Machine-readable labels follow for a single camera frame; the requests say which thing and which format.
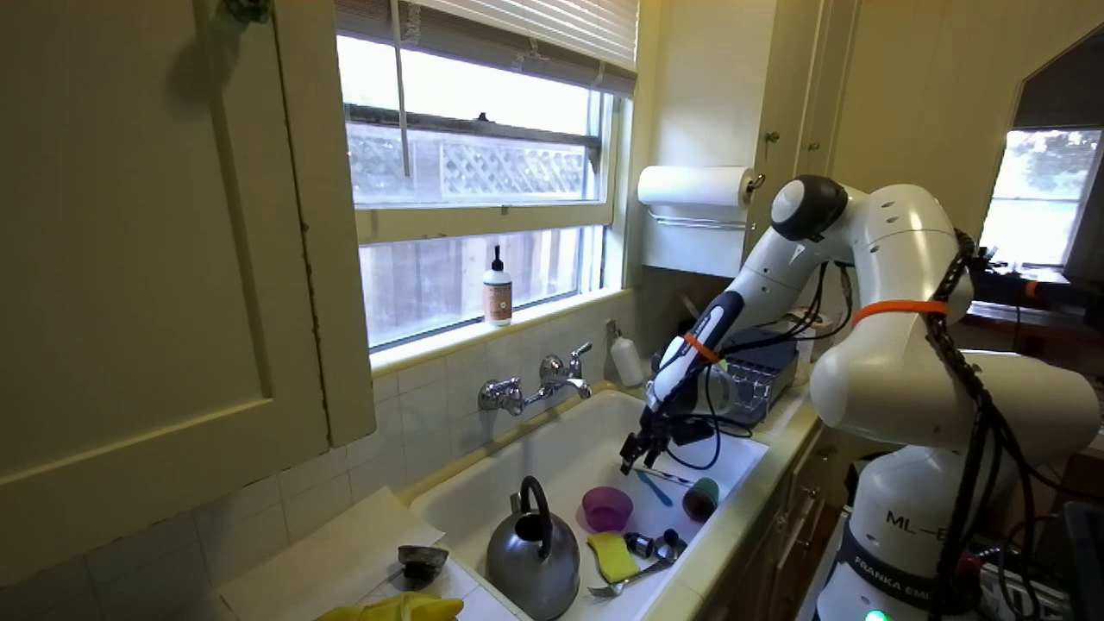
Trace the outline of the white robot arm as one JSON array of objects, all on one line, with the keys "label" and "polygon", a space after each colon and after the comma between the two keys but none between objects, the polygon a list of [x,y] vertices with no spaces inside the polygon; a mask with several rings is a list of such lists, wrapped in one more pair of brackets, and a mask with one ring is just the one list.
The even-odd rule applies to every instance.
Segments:
[{"label": "white robot arm", "polygon": [[686,445],[703,375],[734,334],[792,311],[816,269],[847,261],[853,329],[812,367],[807,397],[827,428],[887,452],[858,474],[816,617],[971,621],[977,594],[957,565],[987,490],[1086,449],[1101,400],[1074,371],[951,341],[972,302],[966,257],[971,238],[916,182],[874,193],[827,175],[784,182],[738,276],[665,344],[623,464]]}]

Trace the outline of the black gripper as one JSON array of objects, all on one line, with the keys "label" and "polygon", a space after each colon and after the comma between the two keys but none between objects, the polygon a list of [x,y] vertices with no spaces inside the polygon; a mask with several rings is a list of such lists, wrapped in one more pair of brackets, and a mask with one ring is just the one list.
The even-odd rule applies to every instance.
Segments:
[{"label": "black gripper", "polygon": [[640,464],[654,467],[682,430],[682,419],[644,407],[640,428],[623,441],[623,471],[631,471]]}]

